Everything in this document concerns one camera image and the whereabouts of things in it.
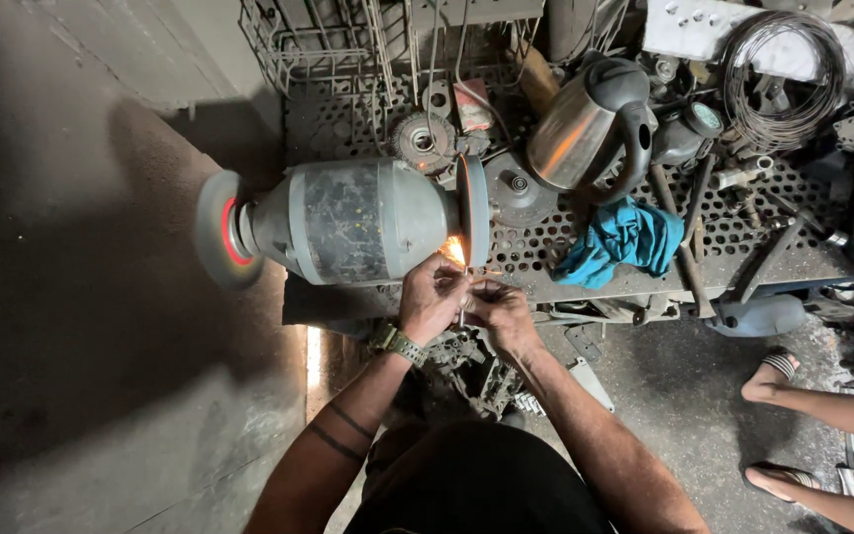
hand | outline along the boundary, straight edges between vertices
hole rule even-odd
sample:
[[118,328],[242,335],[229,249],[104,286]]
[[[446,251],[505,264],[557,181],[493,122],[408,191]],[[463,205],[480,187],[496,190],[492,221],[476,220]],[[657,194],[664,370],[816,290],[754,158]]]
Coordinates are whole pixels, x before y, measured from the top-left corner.
[[546,350],[532,324],[526,294],[518,287],[478,280],[470,286],[463,309],[486,323],[492,343],[509,359],[527,360]]
[[407,276],[400,293],[400,331],[424,347],[460,315],[471,278],[444,255],[433,254]]

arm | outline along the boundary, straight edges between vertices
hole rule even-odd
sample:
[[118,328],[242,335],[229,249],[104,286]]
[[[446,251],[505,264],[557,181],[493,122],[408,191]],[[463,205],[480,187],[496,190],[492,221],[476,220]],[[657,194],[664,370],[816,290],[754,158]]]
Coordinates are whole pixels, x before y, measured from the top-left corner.
[[[434,255],[404,278],[399,328],[425,346],[457,317],[469,279]],[[246,532],[323,532],[361,470],[411,363],[385,354],[319,411],[268,477]]]
[[522,375],[617,528],[710,532],[667,467],[546,350],[522,290],[481,280],[464,309],[487,323],[493,343]]

wristwatch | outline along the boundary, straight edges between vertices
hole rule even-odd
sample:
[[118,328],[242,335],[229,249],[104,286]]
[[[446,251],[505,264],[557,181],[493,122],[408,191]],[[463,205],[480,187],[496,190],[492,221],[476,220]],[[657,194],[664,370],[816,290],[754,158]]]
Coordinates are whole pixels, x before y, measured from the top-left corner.
[[397,330],[396,326],[387,321],[382,322],[381,327],[374,332],[374,335],[368,340],[368,346],[373,351],[386,351],[404,356],[418,369],[423,366],[424,360],[427,359],[427,351],[421,345],[408,339],[403,332]]

stainless steel kettle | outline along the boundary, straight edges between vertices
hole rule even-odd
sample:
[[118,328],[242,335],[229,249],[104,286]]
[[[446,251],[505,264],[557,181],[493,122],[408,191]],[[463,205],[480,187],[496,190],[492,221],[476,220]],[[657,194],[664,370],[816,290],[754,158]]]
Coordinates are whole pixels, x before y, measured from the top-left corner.
[[[589,52],[594,61],[565,84],[526,145],[533,176],[564,192],[587,185],[591,203],[622,199],[641,183],[651,161],[648,76],[625,59]],[[623,169],[610,188],[596,180],[624,146]]]

blue cloth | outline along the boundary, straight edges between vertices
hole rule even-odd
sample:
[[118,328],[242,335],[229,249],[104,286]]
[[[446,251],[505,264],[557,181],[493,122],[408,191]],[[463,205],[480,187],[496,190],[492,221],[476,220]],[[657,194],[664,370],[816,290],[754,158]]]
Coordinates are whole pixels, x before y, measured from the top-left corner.
[[552,279],[598,289],[611,280],[619,263],[641,267],[656,278],[664,276],[682,237],[680,217],[625,197],[598,208],[585,235],[552,270]]

